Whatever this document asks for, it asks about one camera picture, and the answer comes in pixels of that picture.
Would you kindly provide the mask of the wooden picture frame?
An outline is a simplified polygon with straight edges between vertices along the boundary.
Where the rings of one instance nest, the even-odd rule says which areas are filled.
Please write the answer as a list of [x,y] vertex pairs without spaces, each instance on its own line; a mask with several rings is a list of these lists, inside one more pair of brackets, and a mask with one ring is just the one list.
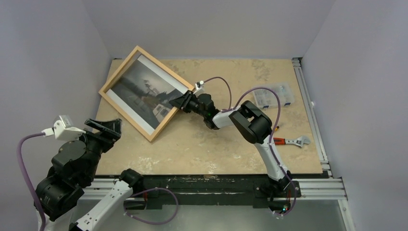
[[194,86],[136,46],[108,77],[99,94],[149,142],[176,114],[170,101]]

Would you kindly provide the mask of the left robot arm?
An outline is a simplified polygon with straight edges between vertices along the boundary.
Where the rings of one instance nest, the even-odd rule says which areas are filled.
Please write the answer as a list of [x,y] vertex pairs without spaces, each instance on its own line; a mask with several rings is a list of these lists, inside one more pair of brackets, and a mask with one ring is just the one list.
[[58,116],[51,128],[43,130],[44,136],[54,136],[65,143],[52,158],[46,178],[35,190],[40,231],[55,231],[63,226],[70,231],[95,230],[126,198],[137,197],[144,190],[143,176],[126,169],[91,211],[74,223],[69,221],[84,189],[94,181],[102,154],[113,148],[122,134],[119,118],[110,121],[87,119],[85,125],[97,132],[76,128],[67,115]]

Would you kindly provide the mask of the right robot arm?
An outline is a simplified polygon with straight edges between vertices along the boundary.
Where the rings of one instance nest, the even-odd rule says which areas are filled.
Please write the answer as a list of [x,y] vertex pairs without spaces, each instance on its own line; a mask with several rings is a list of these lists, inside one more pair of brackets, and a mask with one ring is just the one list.
[[252,102],[245,101],[230,111],[218,110],[211,95],[203,93],[196,96],[192,91],[172,99],[169,103],[185,113],[194,112],[203,117],[206,126],[218,130],[234,125],[242,137],[258,150],[267,170],[270,189],[274,195],[281,196],[291,191],[296,196],[298,190],[291,172],[281,159],[273,141],[271,119]]

